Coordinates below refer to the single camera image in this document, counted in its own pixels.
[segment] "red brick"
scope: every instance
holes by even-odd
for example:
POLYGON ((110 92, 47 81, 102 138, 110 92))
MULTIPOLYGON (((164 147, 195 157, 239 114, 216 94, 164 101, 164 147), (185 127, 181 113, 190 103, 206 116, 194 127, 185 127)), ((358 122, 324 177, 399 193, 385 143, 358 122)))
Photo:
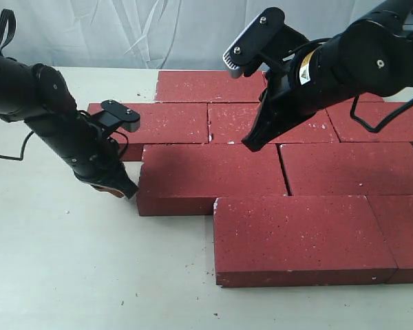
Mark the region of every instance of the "red brick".
POLYGON ((396 270, 364 196, 218 199, 214 241, 224 287, 369 285, 396 270))
MULTIPOLYGON (((357 115, 375 127, 384 117, 401 105, 403 103, 365 102, 358 104, 357 115)), ((352 120, 350 108, 351 104, 340 103, 328 109, 330 119, 342 142, 413 143, 413 108, 401 114, 377 134, 367 132, 359 123, 352 120)))
MULTIPOLYGON (((346 100, 345 102, 349 102, 350 106, 352 106, 354 98, 351 98, 349 100, 346 100)), ((363 95, 361 95, 361 97, 358 100, 358 103, 362 103, 362 102, 385 102, 385 100, 378 95, 374 95, 371 93, 365 93, 363 95)))
POLYGON ((285 144, 292 195, 413 195, 413 147, 407 142, 285 144))
MULTIPOLYGON (((129 133, 119 128, 119 131, 129 138, 129 148, 124 161, 139 162, 145 144, 200 144, 208 142, 207 105, 176 104, 176 103, 138 103, 126 104, 141 115, 140 128, 129 133)), ((90 114, 99 112, 99 104, 90 104, 90 114)), ((125 138, 113 134, 121 148, 125 138)))
POLYGON ((160 71, 156 89, 160 102, 258 102, 265 82, 260 71, 239 79, 227 71, 160 71))
MULTIPOLYGON (((257 103, 208 104, 209 139, 212 143, 242 143, 257 117, 257 103)), ((339 142, 328 114, 320 111, 271 143, 339 142)))
POLYGON ((389 283, 413 283, 413 196, 368 197, 398 265, 389 283))
POLYGON ((142 160, 142 216, 212 215, 217 197, 287 194, 275 145, 147 145, 142 160))

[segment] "screw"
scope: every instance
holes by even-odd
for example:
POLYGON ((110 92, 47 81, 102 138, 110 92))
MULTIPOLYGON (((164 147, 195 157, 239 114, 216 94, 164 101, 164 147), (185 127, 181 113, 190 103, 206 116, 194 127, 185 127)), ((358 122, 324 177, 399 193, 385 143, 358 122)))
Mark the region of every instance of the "screw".
POLYGON ((377 60, 377 65, 379 69, 385 67, 385 62, 383 60, 377 60))

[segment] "white backdrop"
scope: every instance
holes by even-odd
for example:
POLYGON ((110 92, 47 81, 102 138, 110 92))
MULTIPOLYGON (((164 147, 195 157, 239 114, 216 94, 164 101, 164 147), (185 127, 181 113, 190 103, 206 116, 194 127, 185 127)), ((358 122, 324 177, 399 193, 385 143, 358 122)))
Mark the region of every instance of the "white backdrop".
POLYGON ((308 38, 333 36, 382 0, 0 0, 15 11, 6 48, 26 64, 223 69, 222 54, 267 7, 308 38))

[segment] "white table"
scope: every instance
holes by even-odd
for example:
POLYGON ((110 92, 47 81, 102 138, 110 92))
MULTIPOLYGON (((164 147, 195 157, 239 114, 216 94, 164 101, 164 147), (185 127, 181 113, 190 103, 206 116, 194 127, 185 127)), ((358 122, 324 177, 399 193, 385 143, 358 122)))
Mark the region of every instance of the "white table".
MULTIPOLYGON (((151 102, 158 74, 60 70, 81 109, 151 102)), ((0 153, 18 154, 27 132, 0 121, 0 153)), ((215 286, 212 225, 141 218, 33 137, 24 162, 0 160, 0 329, 413 329, 413 285, 215 286)))

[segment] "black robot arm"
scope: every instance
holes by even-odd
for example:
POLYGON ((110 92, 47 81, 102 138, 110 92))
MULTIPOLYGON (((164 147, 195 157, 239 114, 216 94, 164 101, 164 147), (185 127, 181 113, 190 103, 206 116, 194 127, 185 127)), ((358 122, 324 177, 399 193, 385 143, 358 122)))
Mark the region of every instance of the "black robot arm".
POLYGON ((234 78, 269 66, 258 116, 242 140, 258 151, 307 121, 319 110, 354 98, 350 117, 378 133, 413 106, 396 109, 376 127, 355 114, 364 93, 387 97, 413 87, 413 0, 387 0, 332 38, 309 41, 285 24, 279 8, 268 8, 224 53, 234 78))
MULTIPOLYGON (((113 100, 102 102, 103 110, 95 115, 78 111, 59 71, 3 57, 2 49, 15 31, 11 10, 4 10, 0 16, 0 44, 6 26, 8 37, 0 48, 0 118, 6 122, 25 122, 32 131, 30 135, 38 135, 81 182, 117 197, 133 197, 138 187, 120 160, 125 149, 120 151, 111 135, 119 127, 136 131, 139 114, 113 100)), ((22 160, 23 151, 20 157, 0 155, 0 158, 22 160)))

